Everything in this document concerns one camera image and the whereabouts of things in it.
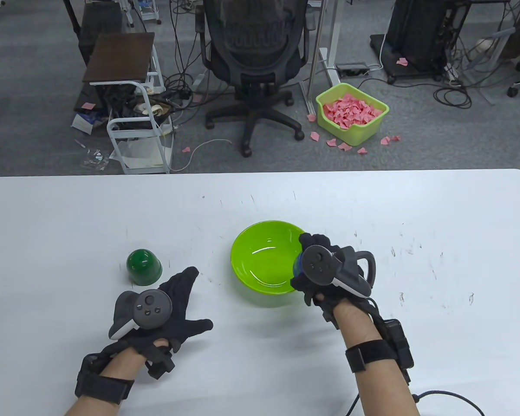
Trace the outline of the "person's right hand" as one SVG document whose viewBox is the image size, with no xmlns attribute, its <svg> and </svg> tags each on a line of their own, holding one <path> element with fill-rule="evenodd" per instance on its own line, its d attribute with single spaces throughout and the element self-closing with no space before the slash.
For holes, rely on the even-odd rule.
<svg viewBox="0 0 520 416">
<path fill-rule="evenodd" d="M 339 303 L 368 303 L 376 278 L 375 257 L 351 246 L 334 246 L 323 234 L 303 233 L 299 243 L 303 251 L 294 262 L 290 285 L 303 293 L 307 306 L 320 307 L 325 321 L 338 329 L 334 309 Z"/>
</svg>

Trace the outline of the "person's left hand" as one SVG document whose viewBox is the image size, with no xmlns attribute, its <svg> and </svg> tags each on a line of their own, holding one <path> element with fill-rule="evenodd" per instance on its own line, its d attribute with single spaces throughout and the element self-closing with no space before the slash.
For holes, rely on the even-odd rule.
<svg viewBox="0 0 520 416">
<path fill-rule="evenodd" d="M 157 289 L 121 293 L 115 302 L 109 330 L 113 343 L 102 353 L 112 357 L 133 348 L 145 357 L 148 373 L 155 380 L 171 372 L 175 367 L 172 355 L 182 344 L 188 338 L 213 329 L 209 319 L 186 318 L 198 274 L 198 269 L 191 266 L 161 283 Z"/>
</svg>

